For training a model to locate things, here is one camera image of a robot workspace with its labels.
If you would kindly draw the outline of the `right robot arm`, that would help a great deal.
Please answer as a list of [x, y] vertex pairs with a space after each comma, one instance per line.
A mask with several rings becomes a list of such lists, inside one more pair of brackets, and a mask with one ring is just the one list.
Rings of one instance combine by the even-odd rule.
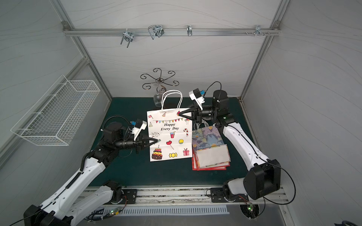
[[248, 173], [244, 178], [224, 183], [222, 191], [225, 200], [233, 202], [240, 195], [257, 200], [278, 191], [281, 187], [280, 163], [263, 154], [243, 131], [229, 111], [227, 92], [216, 90], [213, 93], [212, 105], [203, 106], [205, 94], [206, 91], [199, 89], [189, 92], [194, 106], [181, 111], [179, 115], [194, 122], [201, 122], [203, 118], [211, 119], [243, 159]]

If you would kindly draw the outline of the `red RICH paper bag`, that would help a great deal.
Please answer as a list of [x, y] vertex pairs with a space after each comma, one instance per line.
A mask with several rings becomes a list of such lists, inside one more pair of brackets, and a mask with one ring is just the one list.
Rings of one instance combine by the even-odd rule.
[[227, 165], [227, 166], [221, 166], [221, 167], [212, 167], [212, 168], [199, 169], [199, 168], [197, 168], [197, 164], [196, 164], [196, 161], [195, 161], [194, 157], [191, 158], [191, 161], [192, 161], [192, 170], [194, 170], [194, 171], [226, 170], [227, 167], [228, 167], [228, 165]]

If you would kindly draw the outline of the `white printed paper bag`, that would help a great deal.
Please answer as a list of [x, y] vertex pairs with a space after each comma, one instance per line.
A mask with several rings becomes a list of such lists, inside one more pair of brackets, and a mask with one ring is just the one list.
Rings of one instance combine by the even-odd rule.
[[[180, 96], [178, 105], [165, 108], [169, 95]], [[147, 111], [148, 133], [156, 143], [150, 146], [150, 161], [160, 162], [192, 157], [192, 120], [181, 116], [183, 95], [178, 90], [165, 92], [161, 98], [161, 109]]]

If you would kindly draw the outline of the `floral print paper bag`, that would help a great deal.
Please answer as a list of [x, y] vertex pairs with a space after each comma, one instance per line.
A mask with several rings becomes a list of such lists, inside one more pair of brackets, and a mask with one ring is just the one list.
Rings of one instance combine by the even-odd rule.
[[198, 167], [200, 167], [199, 159], [197, 157], [197, 151], [207, 150], [209, 148], [218, 147], [224, 145], [224, 141], [220, 135], [218, 128], [215, 126], [206, 126], [200, 129], [196, 129], [192, 132], [192, 153], [196, 154], [196, 161]]

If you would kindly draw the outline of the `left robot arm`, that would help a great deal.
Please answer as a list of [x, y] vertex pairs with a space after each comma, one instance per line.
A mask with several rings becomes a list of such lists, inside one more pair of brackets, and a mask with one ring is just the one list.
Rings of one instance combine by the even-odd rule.
[[143, 120], [109, 122], [102, 126], [103, 133], [97, 146], [87, 152], [80, 169], [51, 197], [39, 206], [31, 205], [25, 212], [26, 226], [76, 226], [101, 205], [108, 202], [118, 204], [126, 199], [122, 186], [107, 181], [87, 198], [77, 202], [88, 185], [100, 175], [118, 156], [121, 150], [143, 150], [158, 142], [157, 139], [141, 134], [147, 128]]

